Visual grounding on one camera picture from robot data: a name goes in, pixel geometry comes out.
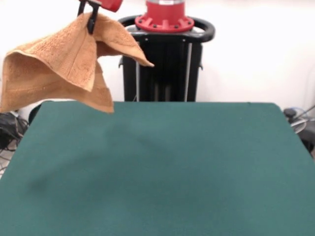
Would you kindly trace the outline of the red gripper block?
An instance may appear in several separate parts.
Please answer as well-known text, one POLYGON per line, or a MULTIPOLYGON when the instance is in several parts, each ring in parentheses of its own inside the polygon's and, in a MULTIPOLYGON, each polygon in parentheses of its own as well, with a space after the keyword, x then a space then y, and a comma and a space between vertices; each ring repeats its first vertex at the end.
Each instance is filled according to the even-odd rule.
MULTIPOLYGON (((80 4, 79 4, 77 16, 81 15, 84 12, 85 5, 86 5, 86 0, 79 0, 79 1, 80 1, 80 4)), ((98 10, 100 7, 111 12, 117 12, 121 7, 122 2, 123 0, 100 0, 100 2, 88 2, 88 4, 93 9, 87 23, 88 33, 93 34, 97 15, 98 15, 98 10)))

